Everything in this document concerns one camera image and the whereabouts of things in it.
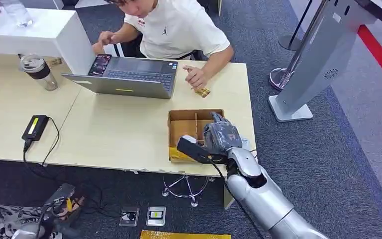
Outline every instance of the cable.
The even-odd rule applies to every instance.
[[[46,211],[50,208],[50,207],[53,207],[54,206],[54,203],[50,204],[50,205],[47,205],[45,207],[43,207],[43,210],[42,210],[42,213],[40,214],[40,217],[39,217],[39,221],[38,221],[38,227],[37,227],[37,230],[36,230],[36,239],[39,238],[39,234],[40,234],[40,222],[43,220],[43,217],[45,216],[45,213]]]
[[[31,147],[31,144],[32,144],[32,140],[31,139],[28,139],[25,141],[24,143],[24,148],[23,148],[23,162],[24,162],[24,165],[25,167],[35,176],[39,177],[39,178],[44,178],[44,179],[47,179],[47,180],[52,180],[53,182],[55,182],[56,184],[61,184],[61,183],[69,183],[69,184],[72,184],[73,186],[75,186],[76,188],[79,188],[80,185],[89,185],[89,186],[92,186],[94,188],[96,188],[98,190],[98,193],[99,193],[99,200],[96,201],[94,199],[92,199],[91,197],[88,198],[89,201],[95,203],[95,207],[87,207],[87,206],[83,206],[84,209],[92,209],[94,211],[92,212],[88,212],[88,213],[99,213],[103,216],[106,216],[106,217],[110,217],[110,218],[118,218],[119,215],[111,215],[111,213],[113,213],[113,211],[107,211],[105,210],[105,207],[107,206],[107,204],[103,204],[102,201],[103,201],[103,191],[102,189],[97,186],[96,184],[92,183],[92,182],[89,182],[87,183],[86,181],[83,181],[83,182],[80,182],[78,183],[77,185],[72,183],[72,182],[68,182],[68,181],[65,181],[65,180],[58,180],[57,179],[57,176],[58,175],[55,175],[55,176],[52,176],[47,170],[46,168],[44,167],[44,164],[47,160],[47,158],[49,157],[49,155],[52,153],[52,151],[55,149],[56,145],[58,144],[59,142],[59,139],[60,139],[60,131],[58,129],[58,127],[56,126],[56,123],[55,121],[53,120],[53,118],[49,117],[48,118],[52,121],[53,125],[55,126],[55,129],[57,131],[57,137],[56,137],[56,140],[55,142],[53,143],[52,147],[50,148],[50,150],[47,152],[45,158],[43,159],[42,163],[39,164],[41,166],[41,168],[43,169],[43,171],[47,174],[47,175],[43,175],[37,171],[35,171],[32,167],[30,167],[30,165],[28,164],[27,160],[26,160],[26,154],[27,154],[27,151],[29,150],[29,148]]]
[[[256,230],[256,233],[257,235],[263,239],[263,235],[261,235],[261,232],[260,230],[258,230],[256,224],[254,223],[253,219],[250,217],[250,215],[248,214],[248,212],[244,209],[244,207],[242,206],[241,202],[238,201],[235,196],[233,196],[233,194],[231,193],[231,191],[229,190],[229,187],[228,185],[226,184],[226,181],[225,181],[225,177],[223,177],[223,174],[222,172],[220,171],[220,169],[217,167],[217,165],[211,160],[211,158],[208,158],[208,160],[210,161],[210,163],[214,166],[214,168],[219,172],[219,175],[222,177],[223,179],[223,184],[225,185],[225,188],[226,190],[228,190],[229,194],[233,197],[233,199],[235,199],[236,203],[239,205],[239,207],[241,208],[242,212],[245,214],[245,216],[247,217],[247,219],[251,222],[251,225],[253,225],[254,229]]]
[[[47,155],[46,155],[45,159],[44,159],[43,162],[42,162],[42,166],[44,166],[44,164],[45,164],[45,162],[46,162],[46,160],[47,160],[47,157],[49,157],[50,153],[53,151],[53,149],[55,148],[55,146],[56,146],[56,145],[58,144],[58,142],[59,142],[59,129],[58,129],[58,127],[56,126],[55,121],[52,119],[52,117],[49,117],[49,116],[48,116],[48,118],[52,121],[53,125],[55,126],[56,132],[58,132],[58,136],[56,137],[56,141],[55,141],[55,143],[53,144],[53,146],[50,148],[49,152],[47,152]]]
[[[253,149],[253,150],[250,151],[250,153],[252,154],[252,152],[255,152],[255,151],[257,151],[257,150],[256,150],[256,149]]]

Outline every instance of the speaker grille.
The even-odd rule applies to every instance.
[[[329,71],[327,71],[325,74],[324,74],[324,78],[326,80],[331,80],[333,78],[335,78],[337,75],[339,74],[339,70],[338,69],[331,69]]]

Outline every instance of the yellow mat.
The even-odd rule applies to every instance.
[[[164,233],[142,230],[140,239],[231,239],[231,236],[211,234]]]

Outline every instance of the person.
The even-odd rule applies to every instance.
[[[196,0],[106,0],[124,13],[124,24],[117,32],[104,31],[93,45],[96,54],[103,46],[130,42],[142,33],[139,56],[156,59],[187,59],[194,50],[208,57],[200,69],[188,70],[186,81],[195,90],[231,60],[234,52],[226,35],[217,28]]]

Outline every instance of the power adapter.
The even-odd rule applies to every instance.
[[[30,148],[33,141],[39,141],[43,131],[46,128],[47,122],[49,121],[48,116],[32,116],[30,122],[27,125],[24,133],[22,134],[22,139],[24,139],[24,152]]]

